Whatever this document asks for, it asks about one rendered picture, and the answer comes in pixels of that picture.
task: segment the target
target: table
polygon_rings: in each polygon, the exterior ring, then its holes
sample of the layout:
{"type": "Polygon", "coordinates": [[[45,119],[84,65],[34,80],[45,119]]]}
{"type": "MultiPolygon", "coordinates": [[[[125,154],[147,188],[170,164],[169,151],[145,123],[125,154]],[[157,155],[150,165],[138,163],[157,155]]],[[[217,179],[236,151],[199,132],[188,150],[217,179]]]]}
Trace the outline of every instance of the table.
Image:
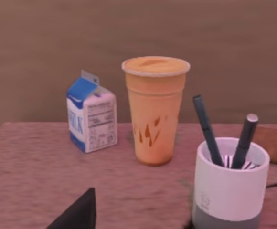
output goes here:
{"type": "MultiPolygon", "coordinates": [[[[277,128],[277,125],[263,125],[277,128]]],[[[238,136],[241,125],[213,125],[238,136]]],[[[0,127],[0,229],[43,229],[89,187],[96,188],[97,229],[180,229],[190,216],[197,124],[180,124],[173,160],[147,167],[134,157],[131,124],[118,125],[116,146],[84,154],[66,123],[4,123],[0,127]]],[[[277,182],[271,165],[269,183],[277,182]]],[[[277,187],[266,191],[261,229],[277,229],[277,187]]]]}

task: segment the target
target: blue and white milk carton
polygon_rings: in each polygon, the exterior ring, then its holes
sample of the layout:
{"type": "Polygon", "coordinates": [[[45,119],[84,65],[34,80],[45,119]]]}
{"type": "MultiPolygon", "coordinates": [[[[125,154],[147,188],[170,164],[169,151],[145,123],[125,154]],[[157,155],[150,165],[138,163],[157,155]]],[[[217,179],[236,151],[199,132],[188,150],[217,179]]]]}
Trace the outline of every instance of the blue and white milk carton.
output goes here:
{"type": "Polygon", "coordinates": [[[85,71],[67,90],[68,126],[72,142],[85,153],[117,144],[115,95],[85,71]]]}

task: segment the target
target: gray mug base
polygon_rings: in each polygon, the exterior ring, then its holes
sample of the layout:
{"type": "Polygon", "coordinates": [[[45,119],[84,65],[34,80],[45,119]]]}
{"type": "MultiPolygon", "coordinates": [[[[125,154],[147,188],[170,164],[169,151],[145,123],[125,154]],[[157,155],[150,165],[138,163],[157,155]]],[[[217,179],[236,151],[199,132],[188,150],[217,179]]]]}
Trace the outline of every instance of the gray mug base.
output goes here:
{"type": "Polygon", "coordinates": [[[192,215],[195,229],[258,229],[260,214],[244,221],[227,221],[208,215],[194,203],[192,215]]]}

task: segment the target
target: cup rim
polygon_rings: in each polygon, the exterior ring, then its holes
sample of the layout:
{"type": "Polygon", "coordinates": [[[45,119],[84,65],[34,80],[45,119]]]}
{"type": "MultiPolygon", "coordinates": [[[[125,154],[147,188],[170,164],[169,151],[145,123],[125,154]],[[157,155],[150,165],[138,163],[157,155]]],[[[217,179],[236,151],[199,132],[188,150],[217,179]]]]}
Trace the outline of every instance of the cup rim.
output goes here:
{"type": "Polygon", "coordinates": [[[179,59],[179,58],[174,58],[174,57],[167,57],[167,56],[140,56],[140,57],[135,57],[135,58],[131,58],[131,59],[127,59],[125,61],[123,61],[123,63],[121,64],[121,68],[124,72],[132,74],[132,75],[138,75],[138,76],[142,76],[142,77],[171,77],[171,76],[176,76],[176,75],[181,75],[181,74],[185,74],[187,73],[190,68],[191,65],[190,63],[188,63],[185,60],[179,59]],[[168,73],[151,73],[151,72],[143,72],[143,71],[136,71],[136,70],[132,70],[126,67],[126,63],[128,61],[131,60],[135,60],[138,58],[145,58],[145,57],[151,57],[151,58],[163,58],[163,59],[174,59],[174,60],[179,60],[182,62],[186,63],[186,68],[180,71],[176,71],[176,72],[168,72],[168,73]]]}
{"type": "MultiPolygon", "coordinates": [[[[227,140],[227,141],[238,141],[239,138],[237,137],[216,137],[215,138],[216,141],[217,140],[227,140]]],[[[263,164],[261,164],[260,166],[258,167],[255,167],[255,168],[252,168],[252,169],[245,169],[245,170],[240,170],[240,169],[230,169],[230,168],[225,168],[225,167],[221,167],[221,166],[218,166],[218,165],[215,165],[214,163],[212,163],[211,161],[207,160],[204,155],[202,154],[202,147],[204,147],[204,145],[206,145],[206,141],[204,140],[203,142],[201,142],[197,148],[197,156],[204,162],[206,163],[208,166],[211,166],[211,167],[214,167],[216,169],[219,169],[219,170],[223,170],[223,171],[229,171],[231,173],[254,173],[254,172],[257,172],[259,170],[264,170],[266,167],[269,166],[270,164],[270,157],[269,157],[269,154],[267,153],[267,151],[261,147],[260,145],[254,143],[254,142],[251,142],[252,145],[254,145],[255,147],[257,147],[259,149],[259,151],[261,153],[264,154],[265,156],[265,161],[263,164]]]]}

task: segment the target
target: white mug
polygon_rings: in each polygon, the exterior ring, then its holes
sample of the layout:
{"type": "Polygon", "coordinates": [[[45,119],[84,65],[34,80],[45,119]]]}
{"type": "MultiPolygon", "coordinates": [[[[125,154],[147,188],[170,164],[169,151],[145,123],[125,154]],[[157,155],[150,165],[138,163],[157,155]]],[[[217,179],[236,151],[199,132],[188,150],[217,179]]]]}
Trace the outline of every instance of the white mug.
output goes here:
{"type": "MultiPolygon", "coordinates": [[[[218,137],[220,154],[233,156],[238,138],[218,137]]],[[[213,164],[206,142],[197,149],[192,220],[196,229],[258,229],[269,155],[251,143],[246,159],[258,167],[230,169],[213,164]]]]}

